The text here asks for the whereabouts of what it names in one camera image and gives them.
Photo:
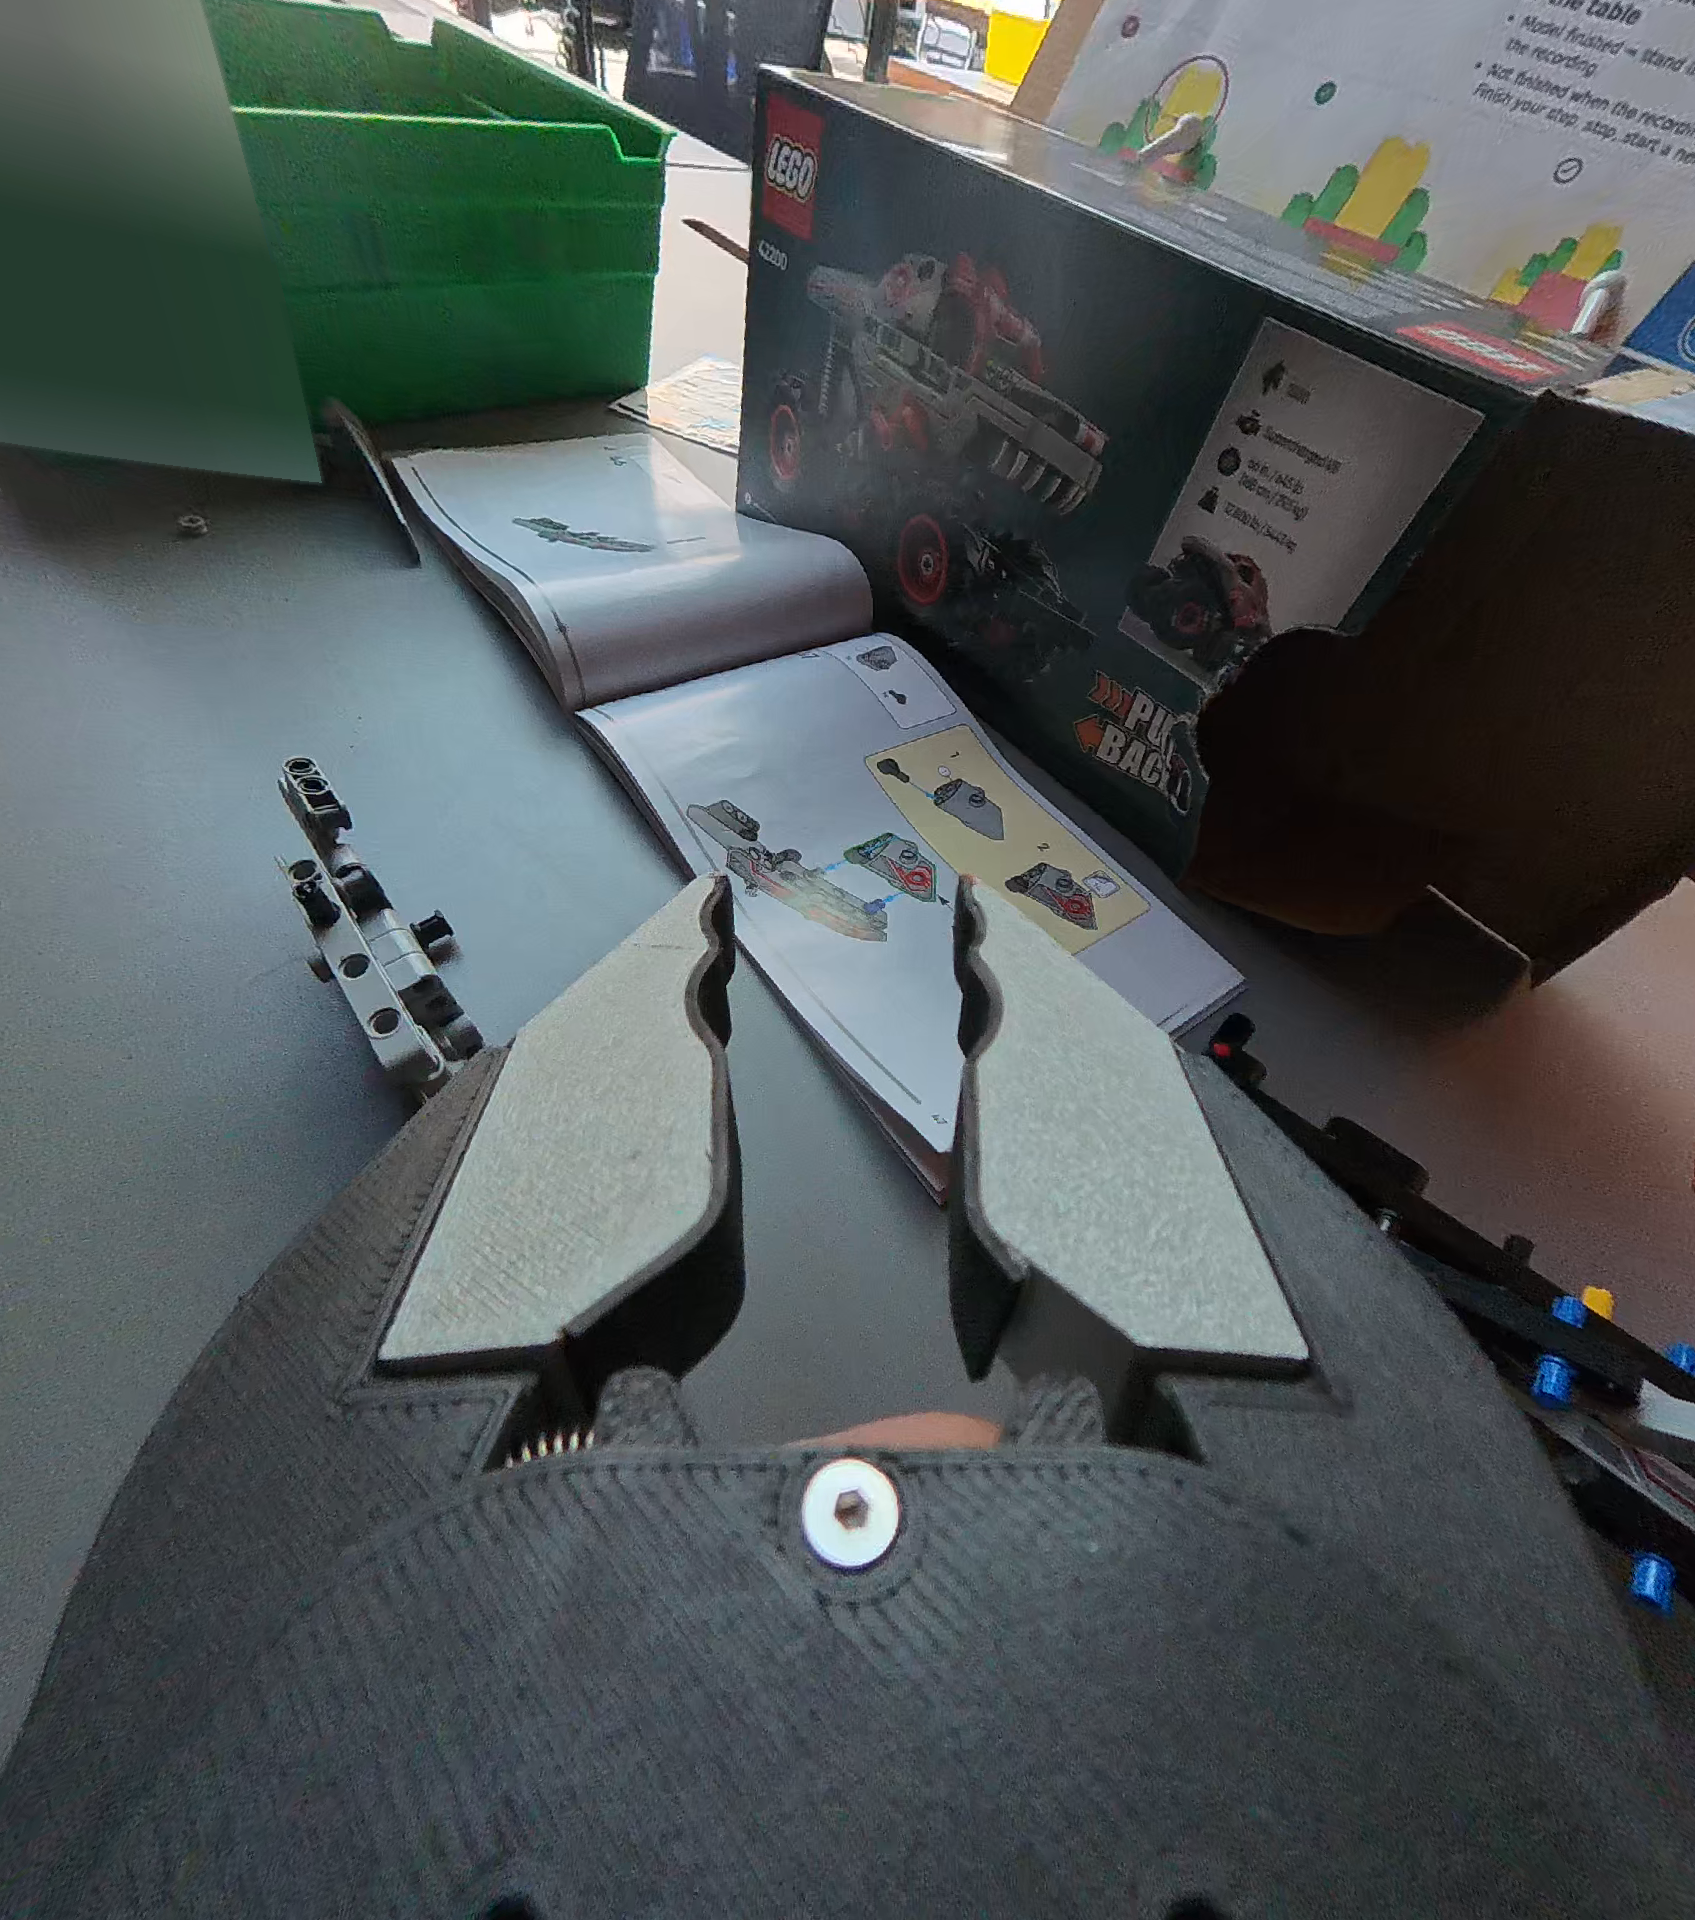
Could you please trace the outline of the lego sticker sheet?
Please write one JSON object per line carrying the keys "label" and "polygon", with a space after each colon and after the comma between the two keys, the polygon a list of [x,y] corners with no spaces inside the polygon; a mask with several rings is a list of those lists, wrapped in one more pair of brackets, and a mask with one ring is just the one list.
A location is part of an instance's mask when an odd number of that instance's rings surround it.
{"label": "lego sticker sheet", "polygon": [[609,403],[611,414],[727,457],[737,457],[741,368],[701,354],[667,377]]}

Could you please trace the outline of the black lego truck chassis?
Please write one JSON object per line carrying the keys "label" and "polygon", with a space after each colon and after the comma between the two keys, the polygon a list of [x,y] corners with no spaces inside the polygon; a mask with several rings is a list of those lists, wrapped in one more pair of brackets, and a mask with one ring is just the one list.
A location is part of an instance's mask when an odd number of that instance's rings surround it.
{"label": "black lego truck chassis", "polygon": [[1426,1173],[1348,1119],[1310,1123],[1266,1095],[1252,1027],[1218,1023],[1204,1056],[1422,1275],[1518,1400],[1578,1516],[1628,1559],[1626,1595],[1695,1604],[1695,1351],[1624,1333],[1596,1289],[1568,1292],[1424,1198]]}

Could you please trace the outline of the white printed instruction poster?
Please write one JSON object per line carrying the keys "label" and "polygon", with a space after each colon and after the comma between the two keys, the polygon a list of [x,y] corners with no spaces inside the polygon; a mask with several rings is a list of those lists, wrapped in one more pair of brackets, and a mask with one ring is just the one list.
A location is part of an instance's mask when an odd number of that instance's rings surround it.
{"label": "white printed instruction poster", "polygon": [[1695,382],[1695,3],[1103,5],[1047,126]]}

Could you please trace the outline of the black chair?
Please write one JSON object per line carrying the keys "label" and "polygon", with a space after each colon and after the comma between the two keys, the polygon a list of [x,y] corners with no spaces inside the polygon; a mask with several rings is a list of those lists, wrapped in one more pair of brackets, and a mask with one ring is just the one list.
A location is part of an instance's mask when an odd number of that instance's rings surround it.
{"label": "black chair", "polygon": [[631,3],[623,101],[749,163],[761,64],[819,71],[829,3]]}

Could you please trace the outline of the brown cardboard board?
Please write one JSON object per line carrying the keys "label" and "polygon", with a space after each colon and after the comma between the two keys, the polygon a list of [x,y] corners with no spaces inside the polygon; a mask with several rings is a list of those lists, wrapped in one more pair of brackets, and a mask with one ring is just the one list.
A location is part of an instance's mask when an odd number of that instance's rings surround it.
{"label": "brown cardboard board", "polygon": [[1029,123],[1047,125],[1057,97],[1073,73],[1075,60],[1089,40],[1103,3],[1057,3],[1023,81],[1017,85],[1009,110]]}

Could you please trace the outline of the green plastic bin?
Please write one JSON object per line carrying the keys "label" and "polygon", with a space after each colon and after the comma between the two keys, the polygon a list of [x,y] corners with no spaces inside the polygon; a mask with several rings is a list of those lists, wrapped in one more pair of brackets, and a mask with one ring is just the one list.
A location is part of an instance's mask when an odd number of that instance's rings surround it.
{"label": "green plastic bin", "polygon": [[647,371],[671,132],[445,18],[203,6],[311,413],[617,397]]}

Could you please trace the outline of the grey lego beam assembly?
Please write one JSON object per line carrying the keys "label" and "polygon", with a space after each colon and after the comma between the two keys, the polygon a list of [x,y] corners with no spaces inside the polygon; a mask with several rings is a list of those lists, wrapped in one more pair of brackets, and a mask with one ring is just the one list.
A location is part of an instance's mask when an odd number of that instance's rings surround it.
{"label": "grey lego beam assembly", "polygon": [[399,918],[313,758],[283,760],[279,795],[307,843],[281,874],[313,945],[309,969],[337,986],[387,1081],[425,1102],[483,1048],[435,964],[455,945],[453,928],[437,915]]}

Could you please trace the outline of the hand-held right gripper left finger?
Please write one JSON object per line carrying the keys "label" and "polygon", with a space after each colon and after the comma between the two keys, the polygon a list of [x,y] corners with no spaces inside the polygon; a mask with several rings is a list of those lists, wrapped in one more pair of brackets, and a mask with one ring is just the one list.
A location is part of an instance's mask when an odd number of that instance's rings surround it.
{"label": "hand-held right gripper left finger", "polygon": [[683,1379],[743,1300],[733,905],[699,876],[505,1050],[379,1337],[395,1375]]}

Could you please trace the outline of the dark lego set box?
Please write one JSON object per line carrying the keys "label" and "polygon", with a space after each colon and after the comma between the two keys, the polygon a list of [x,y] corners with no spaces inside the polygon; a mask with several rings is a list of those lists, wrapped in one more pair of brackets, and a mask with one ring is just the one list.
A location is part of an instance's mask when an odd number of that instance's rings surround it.
{"label": "dark lego set box", "polygon": [[1695,261],[1476,297],[1352,166],[1268,214],[785,69],[753,157],[741,508],[1180,886],[1544,978],[1695,871]]}

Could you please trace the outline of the lego instruction booklet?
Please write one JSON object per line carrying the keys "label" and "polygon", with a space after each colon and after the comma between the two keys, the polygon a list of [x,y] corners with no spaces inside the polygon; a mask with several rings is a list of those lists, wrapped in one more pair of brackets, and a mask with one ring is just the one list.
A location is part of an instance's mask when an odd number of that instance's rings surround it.
{"label": "lego instruction booklet", "polygon": [[383,457],[339,401],[321,422],[521,641],[685,873],[729,883],[739,948],[937,1196],[961,879],[1170,1035],[1240,994],[875,630],[837,540],[737,514],[647,430]]}

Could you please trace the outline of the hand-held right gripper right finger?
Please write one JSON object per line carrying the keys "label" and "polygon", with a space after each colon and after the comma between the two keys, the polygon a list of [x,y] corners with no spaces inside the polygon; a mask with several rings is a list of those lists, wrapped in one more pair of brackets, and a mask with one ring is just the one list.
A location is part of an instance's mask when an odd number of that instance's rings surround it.
{"label": "hand-held right gripper right finger", "polygon": [[955,983],[965,1373],[1300,1379],[1308,1345],[1170,1036],[975,879]]}

